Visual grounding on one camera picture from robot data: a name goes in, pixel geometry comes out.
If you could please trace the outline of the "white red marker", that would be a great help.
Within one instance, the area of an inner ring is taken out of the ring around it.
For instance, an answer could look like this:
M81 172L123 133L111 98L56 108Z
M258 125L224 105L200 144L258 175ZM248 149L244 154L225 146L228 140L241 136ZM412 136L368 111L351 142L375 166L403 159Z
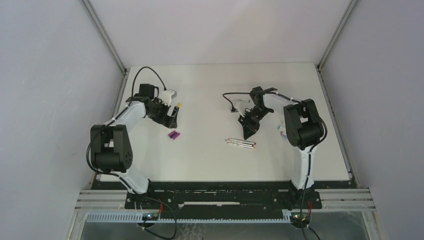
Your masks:
M248 146L248 147L254 147L256 144L252 142L245 142L245 141L233 141L233 140L226 140L227 143L235 144L235 145L241 145L241 146Z

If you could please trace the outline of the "white yellow marker pen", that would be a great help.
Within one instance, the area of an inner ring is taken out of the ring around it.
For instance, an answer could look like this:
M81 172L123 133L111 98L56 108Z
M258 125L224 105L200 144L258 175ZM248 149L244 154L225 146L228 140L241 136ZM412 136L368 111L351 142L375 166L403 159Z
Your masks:
M252 150L256 149L256 147L254 145L241 144L241 143L237 143L237 142L227 142L227 144L237 146L237 147L241 147L241 148L246 148L246 149L252 149Z

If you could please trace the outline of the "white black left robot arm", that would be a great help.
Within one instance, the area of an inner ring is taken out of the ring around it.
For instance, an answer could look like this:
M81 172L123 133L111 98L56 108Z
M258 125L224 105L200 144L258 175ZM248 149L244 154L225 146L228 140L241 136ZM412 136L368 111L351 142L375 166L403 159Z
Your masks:
M136 200L145 209L155 205L157 196L148 190L150 180L132 166L134 153L129 133L144 118L168 129L177 128L180 108L172 106L176 97L177 92L173 89L160 91L152 84L140 84L138 93L125 101L118 115L90 129L86 152L88 166L98 174L117 177L129 193L138 194Z

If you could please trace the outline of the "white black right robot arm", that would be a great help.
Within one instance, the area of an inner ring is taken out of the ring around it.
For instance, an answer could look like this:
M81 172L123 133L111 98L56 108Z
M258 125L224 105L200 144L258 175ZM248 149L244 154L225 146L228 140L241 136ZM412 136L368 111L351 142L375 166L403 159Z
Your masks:
M318 144L325 138L327 127L320 117L312 99L296 100L277 92L276 88L262 89L258 86L247 93L254 107L241 113L238 122L242 126L243 139L247 140L260 129L260 120L268 113L284 117L283 133L294 147L294 173L291 184L295 191L289 194L289 203L302 208L309 201L305 191L312 187L312 168Z

